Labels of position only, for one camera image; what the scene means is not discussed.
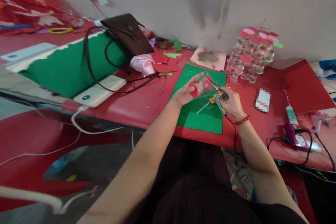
scissors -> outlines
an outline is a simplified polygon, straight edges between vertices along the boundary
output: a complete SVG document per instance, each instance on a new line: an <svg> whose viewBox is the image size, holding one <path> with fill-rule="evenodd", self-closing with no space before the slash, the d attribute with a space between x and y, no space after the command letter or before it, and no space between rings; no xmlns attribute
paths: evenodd
<svg viewBox="0 0 336 224"><path fill-rule="evenodd" d="M221 99L223 102L227 101L229 99L227 93L225 93L223 90L219 89L218 85L212 80L211 76L208 74L207 71L205 71L207 75L205 75L205 78L210 82L210 84L213 86L213 88L216 90L216 103L219 108L219 110L222 112L222 114L226 114L226 111L222 108L219 99Z"/></svg>
<svg viewBox="0 0 336 224"><path fill-rule="evenodd" d="M50 28L48 29L48 32L52 34L65 34L65 33L72 32L73 30L78 29L78 28L83 28L83 26L73 26L73 27L67 27L67 28Z"/></svg>

white wall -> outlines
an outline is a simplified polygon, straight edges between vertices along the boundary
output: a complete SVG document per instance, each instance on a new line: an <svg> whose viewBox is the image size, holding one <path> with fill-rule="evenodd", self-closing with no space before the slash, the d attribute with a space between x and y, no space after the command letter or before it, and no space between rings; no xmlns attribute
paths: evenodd
<svg viewBox="0 0 336 224"><path fill-rule="evenodd" d="M98 17L88 0L67 1L83 15ZM231 0L220 40L217 34L222 0L111 1L115 7L102 7L108 16L130 12L159 36L227 53L239 30L261 27L266 19L264 28L278 33L285 45L276 55L276 68L302 58L336 58L336 0Z"/></svg>

bracelet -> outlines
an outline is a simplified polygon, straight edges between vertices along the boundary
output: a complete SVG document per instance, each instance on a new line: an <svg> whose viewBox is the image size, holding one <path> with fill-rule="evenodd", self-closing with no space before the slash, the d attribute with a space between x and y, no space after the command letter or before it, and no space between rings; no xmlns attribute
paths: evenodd
<svg viewBox="0 0 336 224"><path fill-rule="evenodd" d="M251 119L251 117L248 115L246 118L244 118L243 120L240 120L240 121L238 121L238 122L235 122L235 125L239 125L239 124L242 124L242 123L244 123L244 122L246 122L246 121L248 121L248 120L250 120Z"/></svg>

glue tube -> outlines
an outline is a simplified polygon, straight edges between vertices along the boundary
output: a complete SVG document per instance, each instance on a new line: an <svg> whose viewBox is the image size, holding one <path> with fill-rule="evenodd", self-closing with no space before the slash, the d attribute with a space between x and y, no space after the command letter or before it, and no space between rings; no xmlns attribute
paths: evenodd
<svg viewBox="0 0 336 224"><path fill-rule="evenodd" d="M297 122L294 110L291 106L286 107L287 110L287 115L288 115L288 119L289 119L289 123L290 124L295 124L295 125L299 125L299 123Z"/></svg>

glue gun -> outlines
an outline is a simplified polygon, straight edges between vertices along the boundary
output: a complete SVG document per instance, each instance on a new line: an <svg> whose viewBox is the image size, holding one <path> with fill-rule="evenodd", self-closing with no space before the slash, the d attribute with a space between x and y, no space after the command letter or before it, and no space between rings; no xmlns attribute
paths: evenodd
<svg viewBox="0 0 336 224"><path fill-rule="evenodd" d="M320 127L321 127L321 121L327 119L328 117L329 117L328 114L314 114L314 115L312 115L311 118L313 119L313 126L309 131L311 133L318 133L320 131Z"/></svg>

